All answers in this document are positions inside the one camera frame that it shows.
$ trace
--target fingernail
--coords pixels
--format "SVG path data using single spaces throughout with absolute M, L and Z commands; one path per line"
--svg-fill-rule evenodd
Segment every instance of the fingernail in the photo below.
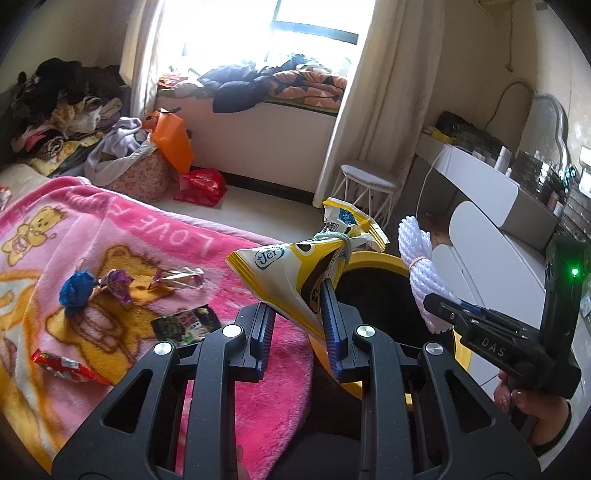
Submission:
M 507 399 L 507 397 L 502 397 L 499 400 L 497 400 L 495 403 L 496 403 L 496 406 L 503 413 L 508 413 L 509 412 L 509 400 Z
M 511 398 L 515 402 L 515 405 L 523 405 L 527 400 L 527 394 L 523 390 L 513 390 L 511 392 Z

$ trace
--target stool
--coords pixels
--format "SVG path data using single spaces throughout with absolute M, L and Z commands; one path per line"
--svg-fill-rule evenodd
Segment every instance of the stool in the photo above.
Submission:
M 390 215 L 392 213 L 392 201 L 394 200 L 394 194 L 396 194 L 396 192 L 400 190 L 399 181 L 393 175 L 390 175 L 386 171 L 383 171 L 378 167 L 361 161 L 350 161 L 345 165 L 341 165 L 340 171 L 343 174 L 344 178 L 339 183 L 339 174 L 335 183 L 335 189 L 331 196 L 338 198 L 337 195 L 344 186 L 345 198 L 343 200 L 347 202 L 350 181 L 353 181 L 356 184 L 365 187 L 365 189 L 363 190 L 363 192 L 361 192 L 361 195 L 359 195 L 357 200 L 353 202 L 353 205 L 357 206 L 357 204 L 367 193 L 368 215 L 373 217 L 373 219 L 376 222 L 378 222 L 378 224 L 380 224 L 380 221 L 383 221 L 383 225 L 380 225 L 382 228 L 386 228 L 388 222 L 390 221 Z M 374 211 L 375 209 L 372 205 L 375 192 L 385 194 L 384 202 L 376 211 Z

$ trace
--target white curtain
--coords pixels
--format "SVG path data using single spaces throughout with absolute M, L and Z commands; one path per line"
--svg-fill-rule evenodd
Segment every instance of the white curtain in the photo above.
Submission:
M 158 79 L 178 42 L 165 11 L 166 0 L 136 0 L 129 17 L 120 74 L 131 87 L 132 117 L 144 119 L 154 110 Z
M 366 161 L 406 181 L 433 92 L 444 0 L 376 0 L 355 74 L 324 159 L 314 205 L 330 196 L 339 165 Z

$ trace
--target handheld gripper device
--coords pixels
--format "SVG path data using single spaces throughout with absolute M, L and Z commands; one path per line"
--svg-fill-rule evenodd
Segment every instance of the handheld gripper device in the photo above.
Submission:
M 451 323 L 460 343 L 509 374 L 508 387 L 543 390 L 572 398 L 581 369 L 571 351 L 579 317 L 582 285 L 588 271 L 586 245 L 555 235 L 546 252 L 545 302 L 540 329 L 503 313 L 463 302 L 458 305 L 431 293 L 425 309 Z M 518 409 L 512 421 L 530 440 L 537 418 Z
M 57 454 L 56 480 L 236 480 L 234 382 L 267 368 L 275 311 L 244 307 L 202 343 L 158 343 L 123 377 Z M 184 474 L 174 472 L 188 380 L 194 380 Z
M 360 480 L 539 476 L 509 418 L 441 345 L 394 342 L 339 303 L 330 280 L 320 287 L 320 311 L 336 379 L 363 382 Z

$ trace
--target clear candy wrapper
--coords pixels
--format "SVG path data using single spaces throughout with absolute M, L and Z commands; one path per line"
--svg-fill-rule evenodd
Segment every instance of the clear candy wrapper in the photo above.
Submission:
M 201 288 L 205 282 L 205 276 L 201 268 L 177 268 L 164 270 L 159 268 L 150 283 L 150 288 L 163 285 L 169 288 Z

